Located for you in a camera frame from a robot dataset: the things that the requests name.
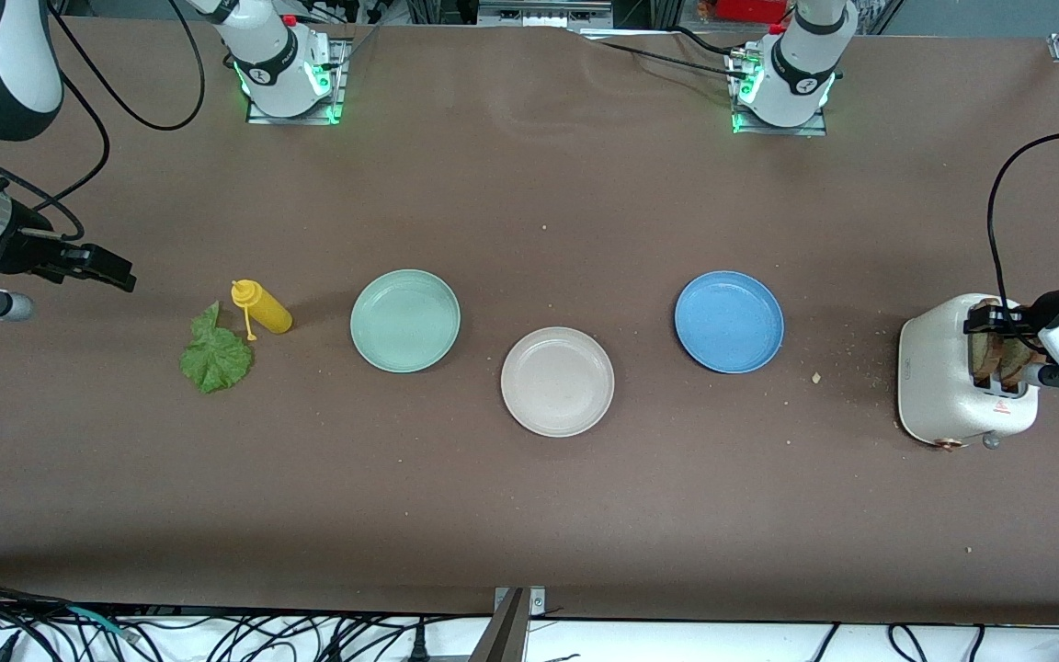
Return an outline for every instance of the power cable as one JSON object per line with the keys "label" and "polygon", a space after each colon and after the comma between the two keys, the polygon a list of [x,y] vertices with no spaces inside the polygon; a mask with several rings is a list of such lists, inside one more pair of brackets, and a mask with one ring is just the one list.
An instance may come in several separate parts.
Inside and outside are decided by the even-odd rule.
{"label": "power cable", "polygon": [[1012,319],[1012,309],[1007,302],[1007,289],[1004,286],[1004,267],[1000,263],[1000,248],[995,245],[995,197],[1000,194],[1000,184],[1004,181],[1004,176],[1007,175],[1007,169],[1012,167],[1016,160],[1021,158],[1025,151],[1033,149],[1034,147],[1039,147],[1044,143],[1052,143],[1055,140],[1059,140],[1059,133],[1049,133],[1043,136],[1042,138],[1037,138],[1033,142],[1027,143],[1020,147],[1018,150],[1013,151],[1012,156],[1008,157],[1006,162],[1004,162],[1003,167],[1000,167],[1000,173],[995,175],[995,181],[991,184],[991,194],[987,197],[987,244],[991,247],[991,261],[992,265],[995,267],[995,284],[1000,286],[1000,306],[1004,309],[1004,323],[1007,325],[1007,329],[1011,332],[1029,351],[1041,353],[1042,355],[1047,355],[1045,348],[1040,347],[1030,340],[1026,339],[1021,335],[1019,328],[1016,326],[1016,320]]}
{"label": "power cable", "polygon": [[[64,80],[64,85],[68,88],[68,92],[72,92],[72,96],[76,97],[76,101],[80,103],[80,107],[84,108],[85,112],[88,113],[88,117],[92,119],[93,125],[96,125],[96,131],[101,135],[101,158],[96,160],[96,164],[94,164],[92,169],[89,169],[84,177],[77,179],[74,184],[69,185],[62,192],[54,194],[54,196],[52,196],[52,199],[54,200],[62,200],[64,198],[71,196],[71,194],[75,193],[76,190],[79,190],[82,185],[88,184],[89,181],[92,181],[93,177],[101,175],[101,171],[105,169],[105,164],[108,163],[109,151],[110,148],[112,148],[112,143],[108,139],[108,129],[105,129],[105,122],[101,121],[101,117],[100,114],[96,114],[95,108],[92,108],[92,105],[89,104],[88,100],[85,100],[85,95],[80,93],[80,90],[62,71],[59,72],[59,79]],[[35,211],[42,211],[43,207],[47,205],[48,202],[42,201],[40,204],[35,205]]]}
{"label": "power cable", "polygon": [[75,232],[72,234],[61,234],[59,236],[61,241],[76,241],[84,238],[84,223],[80,222],[79,218],[76,218],[76,214],[72,213],[72,210],[68,209],[67,205],[64,205],[64,202],[56,200],[51,193],[43,192],[42,189],[30,183],[30,181],[26,181],[24,178],[19,177],[16,173],[11,172],[3,166],[0,166],[0,176],[14,181],[14,183],[18,185],[22,185],[22,187],[24,187],[29,193],[32,193],[33,196],[37,196],[38,199],[47,202],[47,204],[55,207],[56,210],[59,210],[59,213],[62,213],[65,217],[68,218],[68,221],[72,222],[72,227],[75,227]]}
{"label": "power cable", "polygon": [[80,59],[84,59],[85,64],[88,65],[89,70],[91,70],[93,75],[96,76],[96,79],[101,82],[101,86],[105,87],[105,91],[108,92],[108,95],[112,96],[113,101],[116,101],[116,104],[119,106],[122,106],[122,109],[125,110],[125,112],[129,114],[130,118],[133,118],[134,121],[139,122],[139,124],[148,127],[148,129],[178,130],[181,129],[183,126],[191,124],[191,122],[194,122],[194,118],[197,118],[199,115],[199,110],[202,109],[202,101],[207,96],[207,75],[205,75],[205,68],[202,67],[202,55],[199,53],[198,42],[195,42],[194,33],[191,32],[191,26],[187,24],[187,22],[185,22],[185,17],[182,16],[182,11],[178,8],[178,5],[174,3],[174,0],[165,0],[165,1],[167,1],[167,3],[169,3],[170,7],[174,10],[174,14],[176,14],[179,23],[182,25],[182,31],[185,32],[185,37],[191,42],[191,51],[193,51],[194,53],[194,64],[198,68],[198,100],[194,102],[194,109],[191,110],[191,113],[182,122],[176,122],[176,124],[172,125],[155,124],[154,122],[147,121],[146,118],[139,115],[134,109],[130,108],[129,105],[126,104],[125,100],[122,100],[121,94],[116,93],[116,89],[113,89],[112,85],[110,85],[108,80],[105,78],[105,74],[101,72],[101,69],[96,66],[96,62],[93,62],[91,56],[88,55],[88,51],[85,51],[84,46],[80,46],[80,41],[77,40],[76,35],[72,33],[72,30],[70,29],[70,26],[68,26],[68,23],[67,21],[64,20],[64,17],[61,17],[59,13],[55,11],[55,7],[51,3],[51,0],[48,0],[47,5],[48,10],[51,10],[52,17],[55,18],[56,24],[59,25],[59,30],[64,32],[64,34],[68,37],[68,41],[72,42],[72,48],[76,50],[76,53],[80,55]]}
{"label": "power cable", "polygon": [[674,65],[680,65],[681,67],[693,68],[694,70],[701,70],[701,71],[707,71],[707,72],[711,72],[711,73],[717,73],[717,74],[721,74],[721,75],[728,76],[728,78],[747,78],[747,74],[744,74],[743,72],[739,72],[739,71],[726,71],[726,70],[722,70],[722,68],[710,67],[710,66],[706,66],[706,65],[699,65],[697,62],[689,62],[689,61],[686,61],[685,59],[669,58],[668,55],[661,55],[659,53],[651,53],[651,52],[648,52],[648,51],[642,51],[642,50],[639,50],[639,49],[633,49],[633,47],[630,47],[630,46],[620,46],[618,43],[609,43],[607,41],[599,41],[599,43],[603,43],[603,46],[606,46],[609,49],[614,49],[614,50],[617,50],[617,51],[626,51],[627,53],[633,53],[635,55],[643,55],[643,56],[645,56],[645,58],[660,59],[660,61],[672,62]]}
{"label": "power cable", "polygon": [[811,662],[820,662],[824,659],[824,654],[827,652],[827,646],[832,643],[832,638],[836,637],[836,631],[839,629],[840,622],[832,624],[832,628],[828,630],[826,636],[824,636],[824,641],[820,642],[820,647],[815,650],[815,658],[811,658]]}

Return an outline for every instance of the wire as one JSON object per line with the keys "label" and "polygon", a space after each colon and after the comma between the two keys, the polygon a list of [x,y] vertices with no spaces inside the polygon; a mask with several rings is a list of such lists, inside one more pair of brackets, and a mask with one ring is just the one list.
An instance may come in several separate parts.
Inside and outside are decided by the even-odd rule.
{"label": "wire", "polygon": [[836,637],[836,631],[840,629],[840,622],[832,624],[832,628],[828,630],[826,636],[824,636],[824,641],[820,642],[820,647],[815,650],[815,658],[811,658],[811,662],[820,662],[824,659],[824,654],[827,652],[827,645],[832,643],[832,638]]}
{"label": "wire", "polygon": [[883,18],[878,18],[878,22],[880,22],[880,24],[877,25],[877,32],[875,34],[878,35],[885,34],[885,29],[887,29],[887,26],[890,25],[890,21],[894,20],[894,18],[896,17],[896,13],[900,11],[901,5],[903,4],[904,0],[896,0],[896,4],[894,4],[894,7],[890,8],[889,15]]}
{"label": "wire", "polygon": [[[101,117],[96,114],[95,108],[92,108],[92,105],[89,104],[88,100],[85,100],[85,95],[80,93],[80,90],[62,71],[59,72],[59,79],[64,80],[65,87],[68,88],[68,91],[72,92],[72,96],[75,96],[76,101],[80,102],[80,107],[84,108],[85,112],[88,113],[88,117],[92,119],[93,125],[96,125],[96,131],[97,133],[101,133],[101,159],[97,159],[96,164],[94,164],[92,169],[89,169],[84,177],[77,179],[74,184],[69,185],[62,192],[56,193],[55,196],[52,196],[52,199],[54,200],[62,200],[64,198],[71,196],[71,194],[75,193],[82,185],[88,184],[89,181],[92,181],[93,177],[101,175],[101,171],[105,169],[105,164],[108,163],[109,151],[112,149],[112,143],[108,139],[108,129],[105,129],[105,122],[101,121]],[[42,201],[40,204],[35,207],[35,211],[42,211],[43,207],[47,205],[48,202]]]}
{"label": "wire", "polygon": [[311,3],[310,3],[310,7],[308,7],[308,11],[309,12],[319,12],[321,14],[321,17],[326,18],[326,20],[335,20],[335,21],[339,22],[340,24],[343,24],[345,22],[345,18],[337,16],[337,14],[335,14],[333,12],[328,12],[328,10],[319,10],[319,8],[315,7],[315,5],[311,5]]}
{"label": "wire", "polygon": [[349,50],[349,54],[345,55],[345,59],[342,59],[342,61],[338,62],[337,67],[344,67],[345,65],[349,64],[349,59],[353,59],[353,56],[357,55],[358,51],[365,49],[365,43],[369,42],[371,38],[374,37],[374,34],[378,32],[380,25],[382,24],[374,24],[374,26],[371,26],[371,31],[365,34],[365,37],[363,37],[362,40],[358,42],[358,46],[355,46],[353,49]]}
{"label": "wire", "polygon": [[18,185],[22,185],[22,187],[24,187],[28,192],[34,194],[34,196],[38,196],[41,200],[47,202],[47,204],[55,207],[56,210],[59,210],[59,213],[62,213],[65,217],[68,218],[68,221],[72,222],[72,227],[75,227],[75,232],[73,232],[72,234],[61,234],[59,236],[59,239],[61,241],[75,241],[84,237],[85,235],[84,223],[80,223],[80,219],[76,218],[76,214],[72,213],[72,210],[64,205],[64,202],[56,200],[55,197],[52,197],[50,193],[43,192],[42,189],[38,187],[33,183],[30,183],[30,181],[26,181],[24,178],[19,177],[18,175],[16,175],[16,173],[11,172],[10,169],[4,168],[3,166],[0,166],[0,176],[3,176],[11,181],[14,181],[14,183]]}
{"label": "wire", "polygon": [[689,67],[693,68],[694,70],[717,73],[728,76],[729,78],[744,78],[744,76],[747,76],[747,74],[743,74],[743,72],[719,70],[719,68],[717,67],[708,67],[705,65],[699,65],[697,62],[688,62],[685,61],[684,59],[669,58],[668,55],[660,55],[658,53],[650,53],[639,49],[631,49],[630,46],[620,46],[618,43],[609,43],[606,41],[600,41],[599,43],[603,43],[603,46],[606,46],[609,49],[614,49],[617,51],[626,51],[627,53],[633,53],[635,55],[644,55],[645,58],[661,59],[661,61],[672,62],[674,65],[680,65],[681,67]]}
{"label": "wire", "polygon": [[0,610],[0,619],[10,622],[10,624],[16,625],[16,628],[22,630],[26,637],[32,638],[35,644],[38,644],[38,646],[43,649],[43,652],[47,652],[48,657],[51,657],[52,662],[62,662],[61,659],[59,659],[59,655],[53,648],[52,642],[48,641],[47,638],[43,637],[40,631],[33,628],[32,625],[26,624],[25,621],[18,619],[18,616],[13,615],[13,613],[7,611]]}
{"label": "wire", "polygon": [[[465,618],[466,616],[436,616],[435,619],[425,619],[423,621],[423,624],[424,625],[442,624],[445,621],[452,621],[454,619],[465,619]],[[419,624],[401,625],[398,629],[395,630],[395,632],[391,632],[388,633],[387,636],[379,637],[377,638],[377,640],[370,642],[370,644],[361,646],[361,648],[358,648],[356,651],[354,651],[353,655],[351,655],[349,658],[345,658],[344,661],[342,662],[353,662],[354,659],[356,659],[359,655],[364,654],[366,650],[370,650],[371,648],[374,648],[375,645],[382,644],[382,642],[387,641],[389,638],[399,638],[400,636],[402,636],[403,632],[415,629],[417,627],[419,627]]]}
{"label": "wire", "polygon": [[700,46],[701,49],[705,49],[706,51],[710,51],[711,53],[717,53],[719,55],[729,55],[731,51],[733,51],[735,49],[739,49],[739,47],[741,47],[741,46],[744,46],[744,43],[739,43],[739,46],[724,47],[724,49],[723,49],[723,47],[721,47],[721,46],[714,46],[714,43],[710,43],[708,41],[703,40],[703,38],[698,37],[698,34],[695,33],[693,30],[688,30],[687,26],[684,26],[684,25],[681,25],[681,24],[675,24],[672,26],[669,26],[669,29],[667,31],[665,31],[665,32],[679,32],[681,34],[684,34],[685,37],[692,38],[693,41],[694,41],[694,43],[697,43],[697,46]]}
{"label": "wire", "polygon": [[974,662],[974,659],[979,657],[979,647],[983,645],[983,637],[986,637],[987,633],[986,625],[980,624],[975,627],[979,628],[979,633],[974,637],[974,644],[971,644],[971,652],[967,654],[967,662]]}
{"label": "wire", "polygon": [[[901,646],[899,646],[899,645],[896,644],[896,638],[894,636],[895,636],[896,629],[898,629],[898,628],[903,629],[904,633],[907,633],[907,636],[909,636],[910,641],[913,642],[913,646],[915,646],[915,649],[917,649],[917,657],[920,658],[920,659],[910,658],[909,655],[904,654],[904,650],[901,650]],[[886,629],[885,633],[886,633],[886,637],[890,638],[890,645],[894,646],[894,650],[896,650],[896,654],[900,655],[901,658],[907,659],[908,662],[928,662],[928,661],[926,661],[926,651],[923,649],[921,649],[921,645],[917,643],[917,638],[913,637],[913,630],[910,629],[909,625],[892,624]]]}
{"label": "wire", "polygon": [[191,110],[191,113],[182,122],[176,122],[176,124],[172,125],[152,124],[152,122],[147,121],[147,119],[144,119],[143,117],[139,115],[134,109],[130,108],[129,105],[126,104],[125,100],[122,100],[121,94],[116,93],[116,89],[113,89],[112,85],[109,85],[108,80],[105,78],[105,74],[102,74],[101,69],[96,67],[96,62],[93,62],[91,56],[88,56],[88,53],[84,50],[84,46],[80,46],[80,42],[75,37],[75,34],[72,34],[72,30],[68,29],[68,23],[65,22],[64,17],[61,17],[59,13],[55,11],[55,7],[51,3],[51,0],[48,0],[47,5],[48,10],[51,10],[52,17],[55,18],[56,24],[59,25],[59,30],[62,31],[64,34],[68,37],[68,41],[72,42],[72,48],[76,50],[76,53],[78,53],[80,55],[80,58],[84,59],[85,64],[88,65],[89,70],[92,70],[93,75],[95,75],[96,79],[101,82],[103,87],[105,87],[105,91],[108,92],[108,95],[112,96],[113,101],[116,101],[116,104],[119,106],[122,106],[122,109],[125,110],[125,112],[129,114],[130,118],[136,119],[136,121],[139,122],[139,124],[148,127],[148,129],[178,130],[181,129],[183,126],[191,124],[191,122],[194,122],[194,118],[199,117],[199,110],[202,109],[202,101],[207,96],[207,75],[205,71],[203,71],[204,67],[202,67],[202,55],[199,54],[198,42],[195,42],[194,33],[191,32],[191,26],[187,24],[187,22],[185,22],[185,17],[182,16],[182,11],[178,8],[178,5],[174,3],[174,0],[165,0],[165,1],[167,1],[167,3],[169,3],[170,7],[174,10],[174,14],[176,14],[179,23],[182,25],[182,31],[185,32],[185,37],[191,42],[191,51],[193,51],[194,53],[194,64],[198,68],[198,100],[194,102],[194,110]]}
{"label": "wire", "polygon": [[1013,151],[1012,156],[1008,157],[1004,166],[1000,167],[1000,173],[995,176],[994,183],[991,184],[991,196],[987,197],[987,243],[991,245],[991,261],[995,267],[995,284],[1000,285],[1000,306],[1004,309],[1004,323],[1007,324],[1007,329],[1011,332],[1029,351],[1042,353],[1042,355],[1047,355],[1045,348],[1040,347],[1030,340],[1026,339],[1021,335],[1021,332],[1016,326],[1016,320],[1012,319],[1011,306],[1007,302],[1007,289],[1004,286],[1004,267],[1000,263],[1000,248],[995,245],[995,197],[1000,194],[1000,184],[1004,181],[1004,176],[1007,173],[1007,168],[1012,167],[1016,160],[1021,158],[1025,151],[1034,147],[1039,147],[1044,143],[1052,143],[1055,140],[1059,140],[1059,133],[1049,133],[1043,138],[1037,138],[1033,142],[1027,143],[1027,145],[1020,147],[1018,150]]}

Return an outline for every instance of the table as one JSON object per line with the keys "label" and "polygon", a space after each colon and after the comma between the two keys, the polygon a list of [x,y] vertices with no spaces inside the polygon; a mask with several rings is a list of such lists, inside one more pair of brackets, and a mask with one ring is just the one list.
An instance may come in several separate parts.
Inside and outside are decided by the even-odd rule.
{"label": "table", "polygon": [[[73,29],[151,119],[190,108],[177,25]],[[989,184],[1059,130],[1042,42],[857,38],[829,136],[790,139],[732,135],[712,76],[524,29],[388,26],[340,126],[247,126],[217,35],[198,38],[209,97],[170,135],[123,117],[56,38],[114,142],[70,202],[138,289],[0,282],[38,305],[0,324],[0,583],[461,611],[542,584],[571,615],[1059,622],[1059,393],[994,452],[895,423],[896,333],[991,290]],[[96,150],[70,100],[0,162],[56,190]],[[1013,297],[1059,288],[1059,143],[1013,167],[998,229]],[[380,373],[348,339],[354,298],[394,268],[463,305],[425,373]],[[706,372],[674,338],[682,286],[719,268],[780,299],[760,372]],[[235,278],[297,327],[201,395],[178,356]],[[571,440],[531,435],[500,398],[505,352],[549,325],[615,366],[609,414]]]}

